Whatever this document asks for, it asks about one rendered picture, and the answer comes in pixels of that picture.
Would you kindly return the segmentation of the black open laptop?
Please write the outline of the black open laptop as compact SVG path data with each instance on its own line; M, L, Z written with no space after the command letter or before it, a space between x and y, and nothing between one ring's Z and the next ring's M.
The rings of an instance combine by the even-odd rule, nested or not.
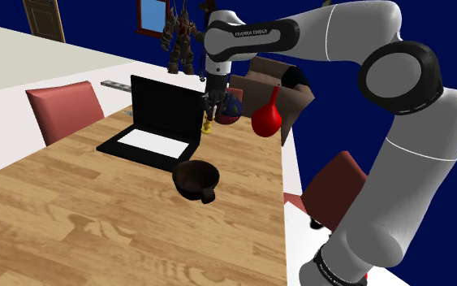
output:
M202 93L132 75L131 99L133 124L97 150L163 171L189 160L200 144Z

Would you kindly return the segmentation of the pink chair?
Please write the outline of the pink chair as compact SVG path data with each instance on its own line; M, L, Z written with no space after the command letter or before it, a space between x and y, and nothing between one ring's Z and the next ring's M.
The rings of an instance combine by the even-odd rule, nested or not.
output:
M46 145L68 137L104 118L89 81L26 90Z

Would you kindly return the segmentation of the dark brown monster figure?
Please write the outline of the dark brown monster figure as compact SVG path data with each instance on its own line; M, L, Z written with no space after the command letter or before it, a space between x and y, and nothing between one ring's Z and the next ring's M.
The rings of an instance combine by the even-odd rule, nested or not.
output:
M161 34L161 47L168 51L170 43L175 40L170 52L167 71L170 74L178 74L179 67L182 67L185 75L194 75L193 67L194 53L191 49L192 39L198 43L204 40L204 33L197 29L196 24L189 19L188 0L182 0L180 13L173 6L166 11L165 24Z

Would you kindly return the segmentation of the red round vase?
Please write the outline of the red round vase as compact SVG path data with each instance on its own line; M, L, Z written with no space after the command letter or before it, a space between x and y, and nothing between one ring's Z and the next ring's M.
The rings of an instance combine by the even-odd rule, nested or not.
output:
M259 137L271 137L282 127L282 117L276 107L278 91L279 87L274 86L269 101L252 114L252 130Z

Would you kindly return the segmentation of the dark brown cup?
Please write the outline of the dark brown cup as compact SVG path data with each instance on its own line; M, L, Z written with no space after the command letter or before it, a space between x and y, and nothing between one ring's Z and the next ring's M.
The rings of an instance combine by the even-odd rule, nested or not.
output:
M178 164L172 172L172 179L179 194L189 201L200 200L209 204L215 200L214 189L220 174L209 162L190 160Z

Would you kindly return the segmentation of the wooden table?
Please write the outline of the wooden table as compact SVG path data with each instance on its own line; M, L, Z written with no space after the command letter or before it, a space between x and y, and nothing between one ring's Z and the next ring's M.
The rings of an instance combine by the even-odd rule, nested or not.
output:
M121 110L0 170L0 286L287 286L279 136L214 125L195 152L220 173L203 204L97 150L130 122Z

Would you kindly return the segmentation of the red framed window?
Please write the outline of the red framed window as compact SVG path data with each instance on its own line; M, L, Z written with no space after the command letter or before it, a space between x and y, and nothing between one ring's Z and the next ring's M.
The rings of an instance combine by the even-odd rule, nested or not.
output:
M170 0L136 0L136 8L136 33L160 38L170 9Z

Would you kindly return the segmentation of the grey flat bar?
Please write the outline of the grey flat bar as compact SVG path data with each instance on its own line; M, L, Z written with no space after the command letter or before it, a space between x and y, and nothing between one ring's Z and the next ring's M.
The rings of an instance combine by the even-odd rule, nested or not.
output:
M117 89L117 90L129 92L129 93L131 92L131 86L130 85L121 84L121 83L114 82L114 81L111 81L111 80L104 80L104 81L101 82L101 85L105 86L105 87L112 88L112 89Z

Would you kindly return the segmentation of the dark red chair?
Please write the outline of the dark red chair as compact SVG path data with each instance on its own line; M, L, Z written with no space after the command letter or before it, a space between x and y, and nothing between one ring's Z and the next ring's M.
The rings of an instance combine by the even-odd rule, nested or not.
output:
M355 159L348 151L342 151L313 177L301 195L284 193L283 200L310 217L310 228L327 228L333 232L366 179Z

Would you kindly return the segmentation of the brown wooden door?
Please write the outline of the brown wooden door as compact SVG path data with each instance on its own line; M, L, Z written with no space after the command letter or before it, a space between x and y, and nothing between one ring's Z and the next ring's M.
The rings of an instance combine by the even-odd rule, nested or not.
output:
M22 0L33 36L65 42L57 0Z

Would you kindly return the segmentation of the brown cardboard box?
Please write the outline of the brown cardboard box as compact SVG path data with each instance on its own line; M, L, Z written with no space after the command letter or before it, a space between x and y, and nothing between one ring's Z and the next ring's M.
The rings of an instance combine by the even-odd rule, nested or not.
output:
M230 88L242 89L243 116L263 107L279 87L275 106L282 118L281 142L286 142L293 123L315 98L304 73L295 65L256 56L245 76L231 75Z

